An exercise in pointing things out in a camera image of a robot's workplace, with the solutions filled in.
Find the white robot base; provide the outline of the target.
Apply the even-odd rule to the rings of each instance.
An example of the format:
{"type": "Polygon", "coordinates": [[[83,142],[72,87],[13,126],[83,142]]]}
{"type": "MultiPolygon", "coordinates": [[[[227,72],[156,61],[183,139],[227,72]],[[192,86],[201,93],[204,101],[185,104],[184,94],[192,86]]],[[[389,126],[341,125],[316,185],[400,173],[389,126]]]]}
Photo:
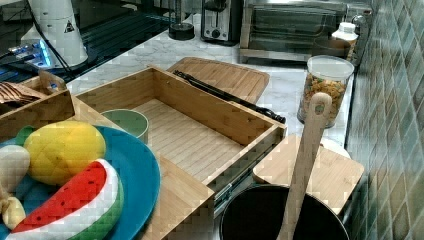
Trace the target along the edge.
{"type": "Polygon", "coordinates": [[[33,26],[21,38],[35,47],[29,64],[41,69],[75,68],[88,59],[71,0],[27,0],[33,26]]]}

